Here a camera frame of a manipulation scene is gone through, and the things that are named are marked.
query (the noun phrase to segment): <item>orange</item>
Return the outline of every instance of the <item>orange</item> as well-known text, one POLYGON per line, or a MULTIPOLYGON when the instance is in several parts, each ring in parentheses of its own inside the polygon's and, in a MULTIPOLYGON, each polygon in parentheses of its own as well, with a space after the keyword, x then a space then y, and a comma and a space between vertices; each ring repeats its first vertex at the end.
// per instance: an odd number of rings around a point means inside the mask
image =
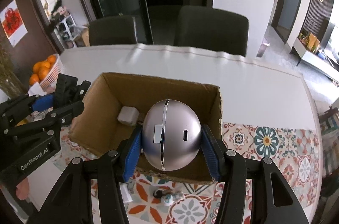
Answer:
POLYGON ((49 73, 50 69, 49 67, 42 66, 39 69, 39 79, 43 80, 49 73))
POLYGON ((43 62, 41 62, 41 64, 40 64, 40 69, 41 69, 42 67, 47 67, 48 69, 50 69, 50 63, 49 63, 48 61, 43 61, 43 62))
POLYGON ((32 74, 32 76, 29 78, 29 85, 33 85, 35 84, 36 82, 40 82, 40 79, 39 79, 39 76, 36 75, 35 73, 32 74))
POLYGON ((47 60, 50 63, 50 66, 52 67, 54 65, 54 63, 56 62, 57 57, 55 55, 50 55, 48 56, 47 60))
POLYGON ((38 74, 39 73, 39 69, 40 69, 40 65, 41 65, 42 62, 37 62, 35 65, 33 65, 33 72, 35 74, 38 74))

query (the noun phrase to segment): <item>trash can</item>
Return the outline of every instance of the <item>trash can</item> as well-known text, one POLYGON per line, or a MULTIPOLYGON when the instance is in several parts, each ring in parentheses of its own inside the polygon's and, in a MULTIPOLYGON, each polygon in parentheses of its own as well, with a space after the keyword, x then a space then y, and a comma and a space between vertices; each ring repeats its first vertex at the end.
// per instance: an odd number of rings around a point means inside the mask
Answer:
POLYGON ((270 43, 268 42, 268 40, 264 37, 264 39, 262 40, 262 43, 260 45, 259 51, 257 53, 257 57, 262 57, 262 55, 264 55, 264 52, 266 50, 266 48, 270 45, 270 43))

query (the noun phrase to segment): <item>floral tile pattern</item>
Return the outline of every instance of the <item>floral tile pattern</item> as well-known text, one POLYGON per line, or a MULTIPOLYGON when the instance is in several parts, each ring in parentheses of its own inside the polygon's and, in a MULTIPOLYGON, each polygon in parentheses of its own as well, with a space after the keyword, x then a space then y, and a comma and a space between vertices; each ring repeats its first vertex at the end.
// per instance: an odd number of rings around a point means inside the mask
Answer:
MULTIPOLYGON (((96 158, 70 141, 69 129, 62 129, 61 151, 53 157, 53 163, 61 171, 74 157, 81 157, 84 161, 96 158)), ((228 148, 236 150, 243 157, 256 160, 271 157, 303 208, 316 201, 319 178, 319 142, 316 133, 302 129, 223 123, 222 139, 228 148)), ((175 183, 135 172, 128 181, 133 201, 125 204, 125 208, 128 214, 150 223, 215 224, 224 187, 224 183, 175 183), (153 192, 159 188, 182 191, 186 199, 166 207, 153 197, 153 192)), ((97 200, 97 191, 97 181, 92 180, 93 200, 97 200)), ((250 224, 251 206, 252 180, 247 179, 243 224, 250 224)), ((94 215, 100 217, 98 208, 93 210, 94 215)))

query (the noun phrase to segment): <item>basket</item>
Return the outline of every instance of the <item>basket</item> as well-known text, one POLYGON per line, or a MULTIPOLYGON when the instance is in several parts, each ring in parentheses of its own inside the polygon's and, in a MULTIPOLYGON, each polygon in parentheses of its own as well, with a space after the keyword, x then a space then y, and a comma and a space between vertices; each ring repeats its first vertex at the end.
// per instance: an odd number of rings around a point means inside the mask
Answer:
POLYGON ((40 83, 43 91, 46 91, 51 84, 57 81, 58 75, 61 73, 63 67, 60 56, 58 54, 54 54, 54 56, 57 57, 57 60, 55 61, 47 76, 40 83))

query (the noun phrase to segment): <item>poster on door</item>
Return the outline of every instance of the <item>poster on door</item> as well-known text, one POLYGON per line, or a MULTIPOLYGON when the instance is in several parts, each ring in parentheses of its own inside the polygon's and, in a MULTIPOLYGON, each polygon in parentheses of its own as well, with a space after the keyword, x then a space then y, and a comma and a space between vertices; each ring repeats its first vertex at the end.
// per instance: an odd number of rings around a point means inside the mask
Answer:
POLYGON ((15 0, 0 12, 0 21, 8 40, 14 47, 27 34, 15 0))

